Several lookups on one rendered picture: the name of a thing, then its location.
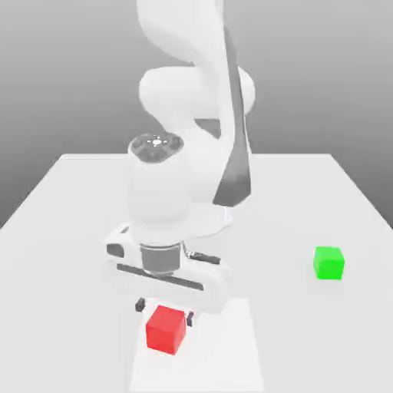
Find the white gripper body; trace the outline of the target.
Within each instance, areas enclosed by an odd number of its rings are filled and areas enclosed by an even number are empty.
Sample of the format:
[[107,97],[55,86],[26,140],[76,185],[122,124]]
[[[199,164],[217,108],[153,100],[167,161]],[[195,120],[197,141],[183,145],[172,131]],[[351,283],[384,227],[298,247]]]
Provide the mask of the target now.
[[136,299],[158,302],[168,307],[199,314],[219,313],[228,301],[227,266],[209,264],[180,255],[180,267],[153,273],[130,258],[106,255],[114,278],[125,285]]

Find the small red cube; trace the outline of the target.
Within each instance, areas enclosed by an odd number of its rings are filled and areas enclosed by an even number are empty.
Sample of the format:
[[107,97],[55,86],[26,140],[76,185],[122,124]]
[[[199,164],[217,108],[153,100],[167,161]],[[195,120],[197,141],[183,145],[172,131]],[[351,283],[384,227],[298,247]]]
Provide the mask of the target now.
[[145,325],[147,347],[175,355],[186,330],[184,311],[158,305]]

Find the small green cube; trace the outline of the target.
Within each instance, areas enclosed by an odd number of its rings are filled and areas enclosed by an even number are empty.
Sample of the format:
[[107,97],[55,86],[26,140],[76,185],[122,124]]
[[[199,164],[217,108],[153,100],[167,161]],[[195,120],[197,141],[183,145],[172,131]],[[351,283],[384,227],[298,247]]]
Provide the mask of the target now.
[[313,268],[318,279],[340,280],[345,266],[345,258],[338,247],[317,246]]

